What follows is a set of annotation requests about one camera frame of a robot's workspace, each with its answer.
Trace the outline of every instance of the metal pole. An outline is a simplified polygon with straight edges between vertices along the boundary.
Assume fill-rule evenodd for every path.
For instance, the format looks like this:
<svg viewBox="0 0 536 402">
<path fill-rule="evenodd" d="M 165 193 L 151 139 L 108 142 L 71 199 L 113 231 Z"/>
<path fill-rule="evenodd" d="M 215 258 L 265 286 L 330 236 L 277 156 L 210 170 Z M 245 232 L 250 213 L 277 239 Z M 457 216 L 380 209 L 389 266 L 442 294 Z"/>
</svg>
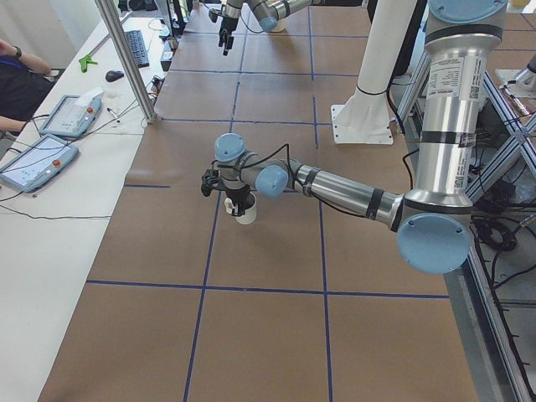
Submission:
<svg viewBox="0 0 536 402">
<path fill-rule="evenodd" d="M 147 89 L 143 84 L 142 76 L 137 68 L 134 56 L 132 56 L 128 42 L 126 41 L 125 33 L 123 32 L 119 16 L 117 15 L 116 6 L 111 0 L 95 0 L 95 3 L 99 8 L 104 24 L 108 28 L 111 40 L 116 47 L 117 55 L 125 70 L 128 82 L 130 82 L 131 88 L 134 91 L 134 96 L 142 108 L 147 123 L 151 123 L 155 121 L 157 114 L 152 107 L 151 100 L 147 94 Z"/>
</svg>

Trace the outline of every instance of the blue tape line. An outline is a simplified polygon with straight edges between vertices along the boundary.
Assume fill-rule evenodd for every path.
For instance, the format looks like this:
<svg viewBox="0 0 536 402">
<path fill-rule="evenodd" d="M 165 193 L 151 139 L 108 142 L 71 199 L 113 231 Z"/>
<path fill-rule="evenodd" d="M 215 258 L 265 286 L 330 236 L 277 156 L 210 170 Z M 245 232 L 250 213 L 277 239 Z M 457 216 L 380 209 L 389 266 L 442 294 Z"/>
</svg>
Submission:
<svg viewBox="0 0 536 402">
<path fill-rule="evenodd" d="M 311 59 L 311 80 L 315 80 L 315 67 L 314 67 L 314 61 L 312 57 L 312 25 L 311 25 L 311 8 L 307 8 L 307 19 L 309 22 L 309 51 L 310 51 L 310 59 Z"/>
<path fill-rule="evenodd" d="M 188 32 L 185 31 L 188 35 L 207 35 L 207 36 L 218 36 L 219 34 L 217 32 Z M 233 32 L 234 36 L 245 36 L 248 34 L 248 31 L 246 30 L 245 33 L 241 32 Z M 349 38 L 349 39 L 366 39 L 369 36 L 368 35 L 315 35 L 313 33 L 271 33 L 275 36 L 284 36 L 284 37 L 298 37 L 298 38 L 307 38 L 309 36 L 313 38 Z"/>
<path fill-rule="evenodd" d="M 281 293 L 292 295 L 324 295 L 328 296 L 355 296 L 355 297 L 390 297 L 403 299 L 448 299 L 448 295 L 429 295 L 429 294 L 411 294 L 411 293 L 380 293 L 366 291 L 313 291 L 299 289 L 269 289 L 262 287 L 235 287 L 235 286 L 203 286 L 203 285 L 184 285 L 173 283 L 151 283 L 151 282 L 129 282 L 129 281 L 103 281 L 89 279 L 88 284 L 104 286 L 139 286 L 139 287 L 162 287 L 177 289 L 197 289 L 201 291 L 248 291 L 252 293 Z"/>
<path fill-rule="evenodd" d="M 293 124 L 293 125 L 304 125 L 304 126 L 313 126 L 315 123 L 307 121 L 259 121 L 259 120 L 205 120 L 205 119 L 178 119 L 163 117 L 163 121 L 177 121 L 185 123 L 252 123 L 252 124 Z M 318 123 L 321 125 L 331 125 L 331 123 Z"/>
<path fill-rule="evenodd" d="M 171 188 L 171 186 L 158 185 L 158 184 L 123 184 L 123 187 L 130 187 L 130 188 Z"/>
<path fill-rule="evenodd" d="M 315 121 L 315 147 L 318 149 L 318 119 L 317 119 L 317 98 L 315 96 L 312 97 L 312 115 Z"/>
<path fill-rule="evenodd" d="M 327 359 L 327 390 L 329 402 L 333 402 L 333 376 L 332 376 L 332 346 L 329 333 L 329 300 L 327 296 L 327 263 L 326 263 L 326 243 L 324 237 L 324 214 L 322 203 L 318 201 L 318 214 L 320 223 L 320 250 L 322 255 L 322 281 L 324 286 L 324 322 L 326 325 L 326 359 Z"/>
<path fill-rule="evenodd" d="M 190 362 L 188 364 L 188 375 L 186 377 L 186 384 L 184 386 L 183 402 L 188 401 L 188 392 L 190 390 L 190 382 L 192 380 L 193 362 L 195 360 L 195 352 L 196 352 L 197 345 L 198 345 L 199 328 L 201 327 L 201 316 L 203 313 L 204 295 L 206 292 L 207 280 L 209 279 L 210 263 L 212 262 L 212 250 L 214 248 L 214 238 L 216 236 L 216 226 L 218 224 L 219 206 L 221 204 L 220 201 L 221 201 L 221 193 L 218 193 L 218 200 L 216 202 L 216 211 L 214 212 L 214 222 L 212 224 L 212 233 L 210 234 L 210 246 L 209 246 L 209 253 L 207 255 L 207 264 L 204 268 L 203 290 L 201 291 L 201 297 L 199 299 L 198 317 L 195 322 L 195 331 L 193 333 L 192 352 L 190 354 Z"/>
<path fill-rule="evenodd" d="M 528 18 L 523 13 L 521 13 L 521 16 L 523 17 L 525 21 L 527 21 L 528 25 L 530 25 L 534 30 L 536 30 L 536 27 L 532 25 L 532 23 L 528 20 Z"/>
</svg>

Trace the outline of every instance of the wire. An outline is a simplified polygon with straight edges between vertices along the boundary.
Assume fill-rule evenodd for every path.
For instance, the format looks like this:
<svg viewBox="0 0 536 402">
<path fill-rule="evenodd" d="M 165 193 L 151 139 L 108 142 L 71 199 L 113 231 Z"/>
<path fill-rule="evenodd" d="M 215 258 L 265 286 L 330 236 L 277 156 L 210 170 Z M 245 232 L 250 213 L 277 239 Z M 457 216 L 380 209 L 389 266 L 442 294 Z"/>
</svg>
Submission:
<svg viewBox="0 0 536 402">
<path fill-rule="evenodd" d="M 199 0 L 199 2 L 200 2 L 201 4 L 203 4 L 204 7 L 207 8 L 208 10 L 212 10 L 212 8 L 210 8 L 209 6 L 207 6 L 207 4 L 204 2 L 204 0 Z"/>
<path fill-rule="evenodd" d="M 510 170 L 512 170 L 515 166 L 516 165 L 514 164 L 510 169 L 508 169 L 508 172 L 504 173 L 504 175 L 508 174 L 510 172 Z M 516 183 L 521 178 L 521 176 L 523 176 L 523 173 L 525 173 L 525 170 L 527 170 L 527 164 L 526 163 L 525 163 L 525 166 L 523 166 L 523 169 L 521 169 L 521 172 L 519 172 L 519 175 L 514 180 L 512 180 L 510 183 L 511 184 Z"/>
<path fill-rule="evenodd" d="M 48 117 L 48 116 L 50 116 L 50 115 L 33 116 L 30 120 L 24 122 L 24 124 L 23 124 L 23 128 L 20 129 L 20 132 L 22 132 L 30 122 L 32 122 L 33 125 L 35 126 L 35 130 L 39 131 L 39 129 L 37 128 L 37 125 L 35 124 L 35 121 L 36 121 L 37 119 L 40 119 L 40 118 L 43 118 L 43 117 Z"/>
<path fill-rule="evenodd" d="M 391 98 L 391 85 L 393 84 L 393 80 L 389 82 L 389 85 L 387 86 L 386 90 L 386 97 L 387 97 L 387 103 L 389 104 L 389 107 L 394 113 L 394 118 L 396 119 L 397 123 L 399 124 L 400 130 L 402 131 L 402 135 L 405 136 L 405 127 L 404 123 L 402 122 L 402 119 L 399 115 L 399 109 L 394 105 L 393 99 Z"/>
<path fill-rule="evenodd" d="M 504 281 L 500 281 L 499 283 L 497 283 L 493 289 L 496 290 L 498 289 L 499 287 L 501 287 L 502 285 L 510 282 L 513 278 L 515 278 L 516 276 L 520 276 L 520 275 L 524 275 L 524 274 L 528 274 L 530 271 L 533 271 L 533 270 L 536 270 L 536 264 L 534 264 L 533 266 L 531 266 L 530 268 L 527 268 L 526 270 L 523 270 L 523 271 L 520 271 L 518 273 L 515 273 L 511 276 L 509 276 L 508 278 L 506 278 Z"/>
<path fill-rule="evenodd" d="M 484 184 L 482 182 L 482 158 L 484 157 L 484 151 L 486 151 L 486 148 L 482 148 L 482 155 L 480 158 L 478 157 L 478 142 L 475 142 L 475 157 L 478 161 L 478 183 L 480 184 L 480 189 L 482 190 L 482 193 L 486 192 L 486 189 L 484 188 Z"/>
<path fill-rule="evenodd" d="M 501 120 L 501 121 L 498 121 L 497 123 L 490 124 L 487 127 L 500 126 L 501 124 L 514 123 L 515 121 L 520 121 L 524 117 L 532 116 L 534 113 L 536 113 L 536 111 L 531 111 L 530 113 L 528 113 L 527 115 L 524 115 L 524 116 L 514 117 L 512 119 L 507 119 L 507 120 Z"/>
<path fill-rule="evenodd" d="M 255 163 L 251 163 L 250 165 L 245 165 L 242 168 L 243 169 L 248 169 L 248 168 L 252 168 L 254 166 L 260 165 L 261 163 L 266 162 L 271 157 L 274 157 L 276 154 L 281 152 L 281 150 L 284 149 L 284 148 L 286 148 L 286 154 L 287 154 L 287 156 L 289 156 L 290 153 L 291 153 L 291 150 L 290 150 L 291 146 L 289 144 L 283 144 L 279 148 L 277 148 L 274 152 L 272 152 L 270 155 L 268 155 L 267 157 L 263 157 L 261 160 L 255 162 Z"/>
<path fill-rule="evenodd" d="M 246 23 L 246 21 L 244 20 L 244 18 L 242 17 L 242 12 L 240 10 L 240 19 L 242 20 L 242 22 L 244 23 L 245 27 L 247 28 L 248 31 L 252 32 L 253 34 L 262 34 L 264 33 L 265 31 L 254 31 L 253 29 L 250 28 L 250 26 Z"/>
<path fill-rule="evenodd" d="M 109 219 L 109 218 L 111 218 L 110 215 L 107 215 L 107 216 L 33 216 L 33 215 L 27 214 L 25 212 L 20 212 L 20 211 L 17 211 L 15 209 L 5 207 L 3 205 L 0 205 L 0 208 L 6 209 L 6 210 L 8 210 L 10 212 L 13 212 L 15 214 L 18 214 L 18 215 L 26 216 L 26 217 L 31 218 L 31 219 L 46 219 L 46 220 L 93 219 L 93 220 L 98 220 L 98 219 Z"/>
<path fill-rule="evenodd" d="M 23 166 L 18 166 L 18 167 L 13 167 L 11 169 L 5 169 L 5 170 L 2 170 L 2 173 L 9 173 L 9 172 L 14 172 L 16 170 L 19 170 L 19 169 L 25 169 L 25 168 L 29 168 L 30 166 L 33 166 L 39 162 L 42 162 L 46 159 L 49 159 L 55 155 L 58 155 L 63 149 L 65 149 L 69 144 L 64 144 L 62 147 L 58 147 L 58 151 L 54 152 L 52 155 L 47 155 L 46 157 L 42 157 L 41 159 L 38 159 L 37 161 L 34 161 L 32 163 L 30 163 L 29 165 L 23 165 Z M 39 149 L 39 150 L 47 150 L 48 148 L 39 148 L 39 147 L 33 147 L 33 148 L 36 148 L 36 149 Z"/>
<path fill-rule="evenodd" d="M 485 216 L 473 216 L 473 219 L 480 219 L 482 221 L 485 221 L 486 219 L 489 219 L 489 220 L 497 220 L 497 219 L 505 219 L 505 220 L 508 220 L 510 222 L 514 222 L 516 224 L 518 224 L 515 229 L 513 229 L 511 232 L 508 233 L 508 238 L 507 240 L 508 241 L 503 241 L 500 245 L 499 245 L 499 249 L 497 251 L 497 253 L 495 253 L 495 255 L 493 256 L 493 260 L 492 260 L 492 266 L 491 266 L 491 278 L 490 278 L 490 286 L 493 286 L 493 284 L 495 283 L 495 274 L 496 274 L 496 268 L 497 268 L 497 262 L 498 262 L 498 258 L 499 256 L 507 250 L 507 247 L 508 247 L 508 244 L 510 243 L 510 240 L 514 239 L 515 237 L 515 234 L 525 228 L 526 230 L 528 230 L 530 232 L 530 234 L 536 239 L 536 232 L 534 232 L 534 230 L 532 230 L 529 225 L 531 223 L 534 222 L 534 219 L 536 218 L 536 214 L 533 214 L 533 215 L 530 215 L 528 216 L 526 219 L 522 220 L 521 222 L 518 222 L 517 220 L 515 219 L 511 219 L 511 218 L 507 218 L 507 217 L 485 217 Z"/>
<path fill-rule="evenodd" d="M 11 197 L 7 197 L 7 198 L 4 198 L 4 199 L 0 199 L 0 203 L 3 203 L 4 201 L 8 201 L 9 199 L 14 199 L 16 197 L 18 197 L 20 194 L 22 194 L 23 192 L 21 191 L 20 193 L 16 193 L 15 195 L 12 195 Z"/>
<path fill-rule="evenodd" d="M 527 203 L 521 203 L 521 204 L 510 204 L 509 206 L 512 207 L 521 207 L 519 209 L 511 209 L 512 212 L 518 212 L 518 211 L 524 211 L 527 208 L 533 208 L 536 206 L 534 203 L 536 202 L 536 197 L 528 201 Z"/>
<path fill-rule="evenodd" d="M 410 157 L 411 155 L 415 155 L 418 151 L 420 151 L 419 148 L 415 149 L 414 151 L 411 151 L 409 153 L 406 153 L 403 157 L 402 157 L 402 162 L 404 163 L 404 166 L 405 166 L 405 170 L 408 171 L 408 174 L 410 175 L 410 190 L 413 190 L 413 174 L 411 174 L 411 169 L 410 169 L 410 165 L 406 162 L 406 159 L 408 157 Z"/>
</svg>

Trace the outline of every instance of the tablet screen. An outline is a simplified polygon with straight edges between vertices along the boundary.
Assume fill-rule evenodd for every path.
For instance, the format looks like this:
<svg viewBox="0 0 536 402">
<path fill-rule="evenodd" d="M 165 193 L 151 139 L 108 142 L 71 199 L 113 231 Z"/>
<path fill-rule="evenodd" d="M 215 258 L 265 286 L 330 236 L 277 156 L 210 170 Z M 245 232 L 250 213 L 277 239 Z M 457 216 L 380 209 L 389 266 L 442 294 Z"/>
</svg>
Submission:
<svg viewBox="0 0 536 402">
<path fill-rule="evenodd" d="M 76 104 L 78 98 L 64 98 L 59 108 L 51 117 L 45 129 L 56 134 L 71 134 L 78 129 L 80 120 L 84 118 L 87 106 Z"/>
<path fill-rule="evenodd" d="M 54 159 L 70 150 L 69 146 L 53 138 L 45 138 L 34 149 L 25 153 L 13 165 L 9 165 L 1 174 L 19 183 L 21 187 L 31 183 L 44 169 L 49 168 Z"/>
</svg>

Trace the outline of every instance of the wristwatch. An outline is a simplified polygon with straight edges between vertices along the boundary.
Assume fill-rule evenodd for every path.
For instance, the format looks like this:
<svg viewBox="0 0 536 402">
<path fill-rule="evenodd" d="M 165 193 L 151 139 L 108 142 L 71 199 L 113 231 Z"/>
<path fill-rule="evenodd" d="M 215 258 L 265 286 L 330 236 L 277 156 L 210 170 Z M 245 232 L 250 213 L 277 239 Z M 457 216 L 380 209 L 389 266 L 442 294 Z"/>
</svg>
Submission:
<svg viewBox="0 0 536 402">
<path fill-rule="evenodd" d="M 17 50 L 17 53 L 13 57 L 15 59 L 20 59 L 21 56 L 23 55 L 23 51 L 18 46 L 13 46 L 13 47 Z"/>
</svg>

